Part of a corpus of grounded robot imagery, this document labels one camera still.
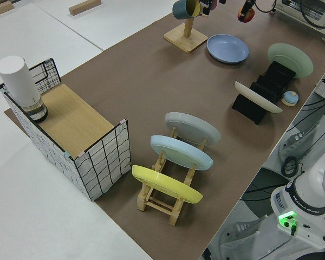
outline light blue plate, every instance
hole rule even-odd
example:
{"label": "light blue plate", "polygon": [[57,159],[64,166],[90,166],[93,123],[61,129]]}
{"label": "light blue plate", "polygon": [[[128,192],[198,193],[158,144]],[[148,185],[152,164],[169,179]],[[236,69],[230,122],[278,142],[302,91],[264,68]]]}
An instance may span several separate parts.
{"label": "light blue plate", "polygon": [[213,165],[212,158],[206,153],[175,138],[153,135],[151,147],[157,154],[164,152],[165,159],[189,169],[196,164],[196,170],[205,171]]}
{"label": "light blue plate", "polygon": [[241,39],[227,34],[210,37],[207,48],[213,58],[224,63],[244,61],[249,54],[248,46]]}

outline mug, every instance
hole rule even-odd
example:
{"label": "mug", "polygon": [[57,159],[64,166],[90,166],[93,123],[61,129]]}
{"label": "mug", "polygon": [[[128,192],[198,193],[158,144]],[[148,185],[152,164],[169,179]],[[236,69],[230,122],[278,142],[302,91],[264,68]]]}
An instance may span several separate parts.
{"label": "mug", "polygon": [[172,13],[178,20],[197,17],[201,5],[199,0],[179,0],[173,4]]}

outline white plate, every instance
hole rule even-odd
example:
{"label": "white plate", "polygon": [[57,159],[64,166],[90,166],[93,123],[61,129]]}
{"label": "white plate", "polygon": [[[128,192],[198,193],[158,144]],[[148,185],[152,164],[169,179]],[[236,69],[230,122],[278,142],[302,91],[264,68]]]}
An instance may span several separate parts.
{"label": "white plate", "polygon": [[175,138],[153,135],[151,147],[158,154],[164,152],[163,157],[165,159],[189,169],[196,164],[196,170],[205,171],[213,165],[212,158],[206,153]]}
{"label": "white plate", "polygon": [[283,111],[280,107],[277,107],[272,102],[268,101],[264,97],[260,96],[259,94],[255,93],[253,90],[251,90],[250,88],[247,88],[245,85],[242,85],[241,83],[239,83],[237,81],[235,82],[235,88],[241,95],[245,96],[247,99],[253,101],[255,104],[257,104],[258,106],[261,106],[263,109],[265,109],[269,112],[278,114],[281,111]]}
{"label": "white plate", "polygon": [[165,115],[165,124],[169,129],[177,128],[176,135],[194,144],[214,145],[221,139],[219,131],[210,123],[180,112],[170,112]]}

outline wooden block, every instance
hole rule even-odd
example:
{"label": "wooden block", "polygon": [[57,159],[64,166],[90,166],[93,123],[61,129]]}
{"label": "wooden block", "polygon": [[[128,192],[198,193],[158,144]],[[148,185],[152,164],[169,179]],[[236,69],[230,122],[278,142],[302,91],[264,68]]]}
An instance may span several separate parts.
{"label": "wooden block", "polygon": [[164,35],[164,39],[173,43],[186,53],[191,53],[196,48],[200,47],[208,39],[206,35],[196,31],[191,30],[190,36],[186,38],[184,36],[185,24],[181,24]]}
{"label": "wooden block", "polygon": [[39,125],[72,158],[114,127],[63,83],[45,92],[42,100],[47,106],[48,116]]}
{"label": "wooden block", "polygon": [[0,14],[12,10],[13,8],[13,4],[10,1],[3,2],[0,4]]}
{"label": "wooden block", "polygon": [[101,4],[101,0],[86,0],[80,4],[74,5],[69,8],[70,14],[78,15],[81,12],[87,11],[93,7]]}

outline toaster oven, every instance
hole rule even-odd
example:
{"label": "toaster oven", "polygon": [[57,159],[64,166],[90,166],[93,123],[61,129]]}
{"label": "toaster oven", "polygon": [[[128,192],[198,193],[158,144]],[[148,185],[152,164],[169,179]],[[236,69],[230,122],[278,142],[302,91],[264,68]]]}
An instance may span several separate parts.
{"label": "toaster oven", "polygon": [[302,3],[305,17],[301,13],[301,0],[277,0],[275,9],[318,30],[325,36],[325,0],[303,0]]}

